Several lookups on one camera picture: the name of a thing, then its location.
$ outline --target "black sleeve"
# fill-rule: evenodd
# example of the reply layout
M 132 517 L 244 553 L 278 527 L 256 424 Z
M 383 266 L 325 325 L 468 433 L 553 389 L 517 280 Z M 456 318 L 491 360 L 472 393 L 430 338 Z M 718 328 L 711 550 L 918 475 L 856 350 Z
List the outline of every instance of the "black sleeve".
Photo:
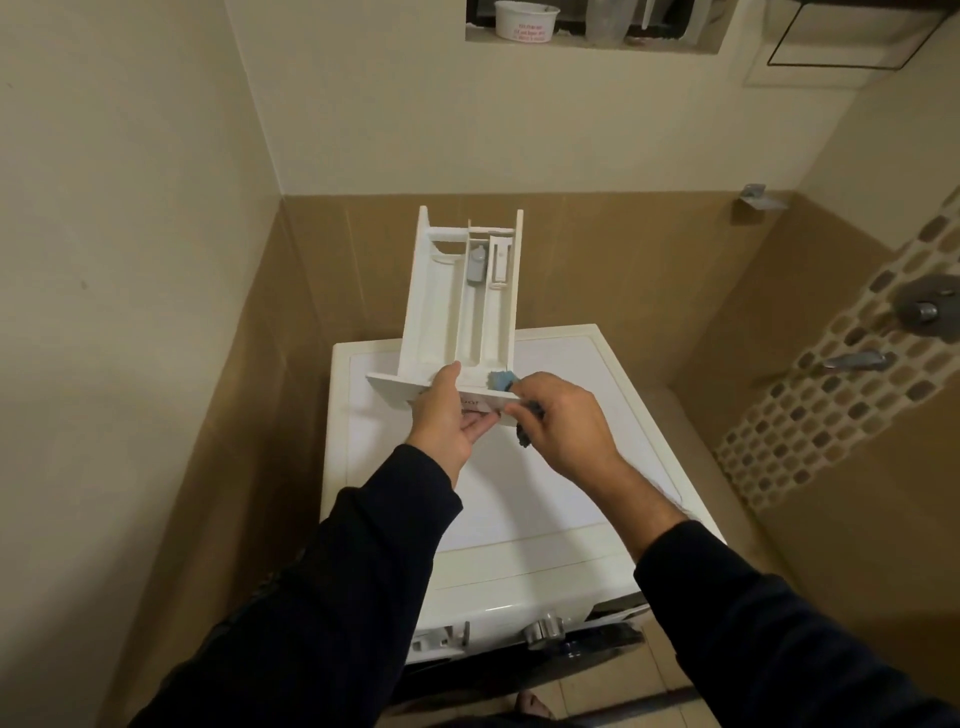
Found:
M 723 726 L 960 726 L 950 706 L 697 522 L 660 536 L 635 577 Z
M 298 562 L 215 627 L 132 725 L 373 725 L 462 507 L 440 466 L 401 445 L 341 491 Z

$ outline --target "white bucket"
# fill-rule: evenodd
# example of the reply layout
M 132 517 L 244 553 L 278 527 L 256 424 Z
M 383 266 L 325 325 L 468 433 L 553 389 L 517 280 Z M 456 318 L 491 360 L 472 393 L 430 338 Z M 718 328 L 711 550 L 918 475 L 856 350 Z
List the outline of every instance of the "white bucket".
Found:
M 560 8 L 540 3 L 496 0 L 496 34 L 521 43 L 546 43 L 553 37 L 553 24 Z

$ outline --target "left hand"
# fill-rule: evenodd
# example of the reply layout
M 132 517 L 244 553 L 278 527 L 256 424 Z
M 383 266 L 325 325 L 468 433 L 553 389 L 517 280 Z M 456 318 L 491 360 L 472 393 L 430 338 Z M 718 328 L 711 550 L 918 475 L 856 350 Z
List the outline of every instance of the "left hand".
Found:
M 457 487 L 457 476 L 470 457 L 473 443 L 496 425 L 496 412 L 464 412 L 457 392 L 460 362 L 447 364 L 433 377 L 430 389 L 414 401 L 414 423 L 407 445 L 432 457 Z

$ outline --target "washing machine door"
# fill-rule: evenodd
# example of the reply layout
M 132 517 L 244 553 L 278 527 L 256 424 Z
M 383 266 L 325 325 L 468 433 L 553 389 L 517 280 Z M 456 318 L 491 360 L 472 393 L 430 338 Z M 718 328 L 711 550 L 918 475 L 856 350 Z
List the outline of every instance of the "washing machine door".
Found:
M 595 667 L 641 644 L 641 632 L 618 622 L 573 632 L 544 649 L 513 644 L 460 660 L 416 663 L 403 669 L 390 704 L 404 703 L 404 711 L 413 712 L 489 700 Z

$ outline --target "cream wall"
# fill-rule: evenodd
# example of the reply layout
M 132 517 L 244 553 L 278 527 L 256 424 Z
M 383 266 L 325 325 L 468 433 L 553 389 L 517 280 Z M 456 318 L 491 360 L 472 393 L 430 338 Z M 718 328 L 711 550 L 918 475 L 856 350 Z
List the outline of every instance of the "cream wall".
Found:
M 464 40 L 464 2 L 228 0 L 287 194 L 794 188 L 849 106 L 744 87 L 762 0 L 720 54 Z
M 8 0 L 0 68 L 0 724 L 83 726 L 278 190 L 219 0 Z
M 960 182 L 960 15 L 857 94 L 801 190 L 891 249 Z

